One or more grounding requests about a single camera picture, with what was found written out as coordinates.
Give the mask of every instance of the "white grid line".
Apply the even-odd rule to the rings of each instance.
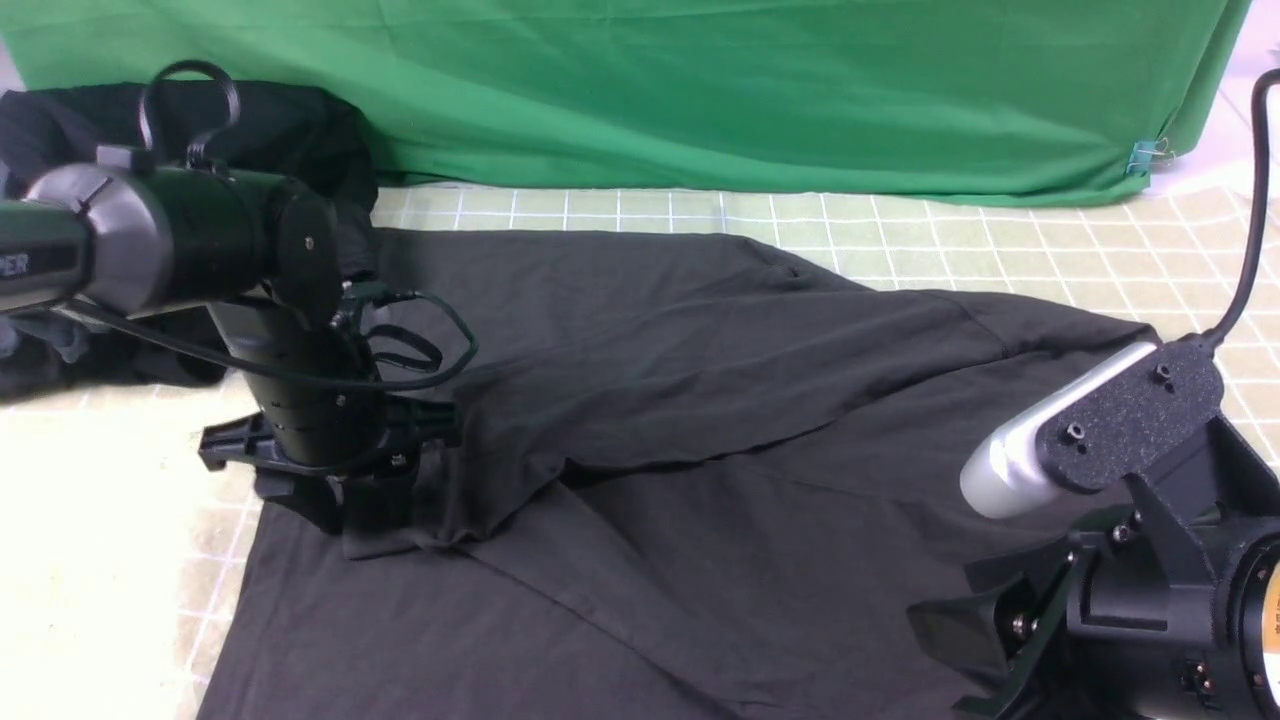
[[[782,247],[782,229],[778,228],[778,209],[773,202],[773,196],[769,196],[769,218],[773,219],[773,245]]]
[[[566,193],[566,204],[567,202],[568,202],[568,193]],[[449,211],[445,211],[445,210],[408,210],[407,211],[408,217],[419,217],[419,215],[449,215],[449,217],[452,217],[454,214],[456,213],[449,213]],[[500,210],[468,210],[468,211],[466,211],[463,214],[465,215],[470,215],[470,217],[481,217],[481,218],[486,217],[486,215],[497,215],[497,217],[506,218],[511,213],[503,213]],[[559,217],[562,217],[562,214],[561,213],[516,213],[516,217],[517,218],[559,218]],[[677,215],[675,213],[675,208],[672,208],[672,211],[668,213],[668,214],[666,214],[666,215],[655,215],[655,214],[652,214],[652,213],[617,213],[617,214],[613,214],[613,213],[609,213],[609,214],[605,214],[605,213],[573,213],[572,217],[575,217],[575,218],[585,218],[585,219],[613,219],[613,218],[620,218],[621,217],[621,218],[627,219],[627,220],[667,220],[667,219],[672,219],[672,220],[718,220],[718,219],[721,219],[721,215]],[[1231,220],[1239,220],[1240,218],[1242,218],[1240,214],[1235,214],[1235,215],[1224,215],[1224,217],[1220,217],[1220,218],[1206,219],[1206,220],[1188,220],[1185,223],[1184,222],[1176,222],[1176,220],[1138,220],[1138,224],[1144,225],[1144,227],[1198,228],[1198,227],[1224,224],[1224,223],[1229,223]],[[767,220],[767,219],[763,219],[763,218],[740,218],[737,215],[728,215],[728,214],[724,215],[724,219],[726,220],[733,220],[733,222],[737,222],[737,223],[769,223],[769,222],[773,222],[773,220]],[[941,222],[972,223],[974,219],[975,218],[973,218],[972,215],[931,215],[931,217],[925,217],[925,218],[882,218],[882,219],[878,219],[878,220],[873,219],[873,218],[852,218],[852,219],[849,219],[849,218],[833,218],[831,220],[823,220],[822,218],[778,218],[777,222],[780,224],[829,222],[829,223],[836,224],[836,225],[856,225],[856,224],[870,224],[870,223],[882,223],[882,224],[886,224],[886,225],[896,225],[896,224],[919,225],[919,224],[925,224],[925,223],[941,223]],[[1079,224],[1079,222],[1076,222],[1076,220],[1066,220],[1066,219],[1060,219],[1060,218],[1039,218],[1039,217],[1037,217],[1034,214],[1032,214],[1028,218],[1014,218],[1014,217],[1009,217],[1009,218],[993,218],[991,215],[987,215],[987,220],[988,222],[993,222],[993,223],[1036,223],[1036,224],[1041,224],[1041,225],[1076,225],[1076,224]],[[1093,224],[1093,225],[1098,225],[1098,227],[1125,227],[1125,228],[1126,227],[1133,227],[1133,224],[1134,224],[1134,223],[1129,223],[1129,222],[1124,222],[1124,220],[1089,220],[1089,223]]]
[[[209,596],[209,602],[205,605],[205,615],[209,618],[214,616],[214,607],[218,606],[218,597],[221,594],[223,584],[227,582],[227,573],[232,569],[232,561],[236,559],[236,548],[239,546],[239,537],[247,524],[246,520],[248,520],[248,506],[244,506],[241,510],[239,520],[236,523],[236,530],[232,533],[230,546],[227,548],[227,553],[221,557],[221,566],[218,569],[218,578],[214,580],[214,589]],[[200,620],[200,628],[196,630],[196,639],[192,642],[191,655],[187,656],[187,664],[184,666],[187,673],[192,671],[196,656],[200,653],[200,646],[205,642],[205,633],[209,630],[209,618],[202,618]]]
[[[458,229],[462,225],[462,202],[466,200],[467,191],[458,191],[458,206],[453,209],[453,229]],[[564,205],[568,205],[568,197],[564,197]]]
[[[1053,268],[1053,274],[1057,275],[1059,284],[1062,286],[1062,292],[1066,293],[1066,301],[1071,307],[1079,307],[1080,305],[1075,301],[1075,296],[1071,295],[1071,288],[1068,287],[1066,281],[1062,279],[1062,269],[1057,266],[1057,260],[1053,259],[1053,252],[1050,250],[1048,238],[1044,237],[1044,231],[1041,229],[1039,223],[1032,217],[1032,227],[1036,228],[1036,236],[1041,240],[1041,246],[1044,247],[1044,255],[1048,256],[1048,264]]]
[[[826,195],[819,195],[818,196],[818,201],[822,204],[822,217],[826,219],[827,218],[827,196]],[[823,223],[822,227],[827,231],[827,245],[831,246],[831,261],[833,263],[832,266],[836,268],[836,274],[837,275],[842,275],[844,273],[840,272],[840,254],[836,252],[836,241],[835,241],[835,238],[831,237],[831,223]]]
[[[1009,272],[1005,270],[1005,261],[1000,259],[1000,250],[996,247],[996,236],[991,234],[986,208],[978,208],[978,219],[982,220],[982,232],[987,236],[987,246],[991,247],[991,252],[996,256],[996,266],[1000,268],[1000,277],[1005,281],[1005,287],[1009,288],[1009,292],[1014,292],[1014,282],[1009,279]]]
[[[1080,213],[1080,222],[1084,224],[1085,232],[1089,233],[1089,240],[1093,241],[1093,246],[1097,247],[1098,251],[1101,251],[1102,243],[1098,242],[1098,236],[1097,233],[1093,232],[1093,228],[1089,227],[1089,222],[1084,217],[1084,213]],[[1125,307],[1129,309],[1129,316],[1134,320],[1138,320],[1139,319],[1138,311],[1134,309],[1133,300],[1129,299],[1129,293],[1125,291],[1124,283],[1120,282],[1120,275],[1116,274],[1116,269],[1111,265],[1111,261],[1107,260],[1106,252],[1102,252],[1102,264],[1106,266],[1107,274],[1111,275],[1111,282],[1115,283],[1116,288],[1120,291],[1120,300],[1123,300]]]
[[[1134,227],[1138,228],[1142,243],[1151,251],[1151,256],[1156,259],[1156,266],[1160,268],[1160,274],[1164,275],[1164,282],[1169,283],[1169,286],[1174,288],[1174,297],[1178,299],[1178,304],[1183,306],[1183,310],[1187,310],[1187,315],[1192,319],[1192,327],[1196,328],[1196,332],[1201,332],[1202,328],[1199,327],[1199,318],[1196,316],[1192,306],[1187,302],[1187,299],[1183,296],[1183,291],[1178,288],[1178,283],[1174,282],[1174,277],[1169,273],[1169,268],[1165,266],[1165,261],[1160,258],[1160,252],[1156,252],[1156,247],[1151,245],[1151,238],[1147,237],[1147,231],[1142,229],[1142,225],[1138,224],[1138,218],[1133,215],[1133,210],[1128,205],[1124,206],[1124,211],[1129,215],[1129,219],[1134,222]],[[1106,255],[1102,256],[1102,260],[1106,261]]]
[[[933,210],[929,204],[924,204],[924,217],[932,218]],[[942,249],[942,240],[938,238],[938,223],[929,220],[929,233],[933,236],[933,247],[938,250],[938,258],[942,259],[942,272],[947,274],[947,279],[951,282],[951,290],[957,290],[955,273],[951,272],[951,263],[947,261],[947,251]],[[827,237],[831,237],[831,228],[827,228]]]
[[[893,290],[901,290],[902,288],[902,281],[899,279],[899,277],[897,277],[897,268],[893,266],[893,254],[890,251],[888,236],[884,234],[884,223],[881,222],[882,218],[881,218],[881,214],[879,214],[879,205],[876,202],[876,196],[874,195],[870,196],[870,201],[872,201],[872,215],[876,217],[876,229],[879,231],[879,236],[881,236],[881,247],[884,249],[884,259],[888,260],[888,274],[890,274],[888,279],[893,283]],[[861,278],[861,279],[864,279],[867,282],[872,282],[876,278]]]

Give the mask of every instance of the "screw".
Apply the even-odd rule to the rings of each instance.
[[[1010,628],[1014,630],[1014,637],[1015,638],[1018,638],[1020,641],[1025,641],[1027,639],[1027,616],[1025,615],[1021,615],[1021,614],[1015,615],[1014,616],[1014,621],[1010,625]]]

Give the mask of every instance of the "black cable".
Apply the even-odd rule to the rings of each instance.
[[[1222,345],[1226,334],[1231,332],[1235,323],[1244,315],[1244,306],[1249,304],[1249,295],[1253,292],[1253,283],[1258,278],[1258,265],[1262,261],[1262,236],[1267,227],[1267,195],[1270,193],[1271,176],[1271,132],[1267,127],[1267,91],[1280,85],[1280,68],[1268,70],[1253,85],[1253,202],[1249,214],[1249,234],[1245,238],[1244,264],[1240,268],[1240,282],[1235,287],[1235,296],[1228,306],[1222,319],[1216,325],[1204,331],[1201,336],[1208,348]]]
[[[205,363],[212,363],[215,365],[223,365],[233,370],[242,370],[251,375],[260,375],[264,378],[271,378],[276,380],[284,380],[291,383],[306,384],[311,387],[317,387],[321,389],[334,389],[339,392],[407,392],[413,389],[426,389],[442,386],[453,378],[456,378],[475,357],[479,350],[479,343],[475,336],[471,333],[471,328],[467,327],[458,313],[449,306],[448,302],[435,297],[434,295],[426,292],[413,292],[413,297],[419,300],[426,300],[428,302],[435,305],[449,316],[451,320],[457,325],[458,332],[470,343],[466,352],[463,352],[452,365],[433,374],[431,377],[422,378],[419,380],[399,380],[399,382],[381,382],[381,380],[342,380],[334,378],[321,378],[317,375],[307,375],[303,373],[294,373],[291,370],[280,370],[276,368],[270,368],[268,365],[261,365],[259,363],[251,363],[248,360],[241,360],[239,357],[232,357],[230,355],[223,352],[215,352],[206,347],[178,340],[175,337],[166,336],[161,332],[156,332],[146,325],[134,323],[133,320],[120,318],[104,310],[97,305],[84,302],[82,300],[68,300],[61,305],[63,309],[74,313],[79,318],[87,318],[96,323],[101,323],[111,329],[119,331],[134,336],[142,341],[152,342],[160,347],[173,350],[174,352],[180,352],[183,355],[189,355],[197,360],[204,360]]]
[[[147,150],[155,150],[155,138],[151,132],[151,96],[155,94],[155,88],[160,85],[160,81],[169,76],[177,73],[200,73],[214,82],[221,88],[223,96],[227,97],[227,122],[221,127],[210,128],[196,137],[193,137],[187,145],[187,164],[196,167],[205,161],[205,146],[220,132],[230,129],[237,123],[239,123],[241,115],[241,101],[239,101],[239,88],[236,87],[236,81],[232,79],[227,70],[219,68],[212,63],[205,60],[179,60],[165,69],[156,73],[151,82],[142,88],[142,96],[138,97],[138,131],[142,133],[142,145]]]

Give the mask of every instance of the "black plastic bracket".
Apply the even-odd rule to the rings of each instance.
[[[209,470],[221,470],[228,462],[252,465],[253,492],[264,502],[296,512],[321,532],[340,534],[338,480],[403,475],[417,466],[424,443],[440,439],[457,446],[461,441],[453,404],[389,396],[384,407],[385,432],[378,445],[340,465],[316,468],[291,461],[261,413],[205,428],[200,457]]]

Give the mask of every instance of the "white floor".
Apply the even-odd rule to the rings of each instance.
[[[1225,184],[1251,193],[1253,177],[1249,95],[1263,72],[1280,67],[1280,0],[1253,0],[1208,123],[1196,150],[1158,169],[1148,192],[1166,195]],[[0,38],[0,91],[22,90],[22,79]],[[1268,106],[1274,182],[1280,197],[1280,90]]]

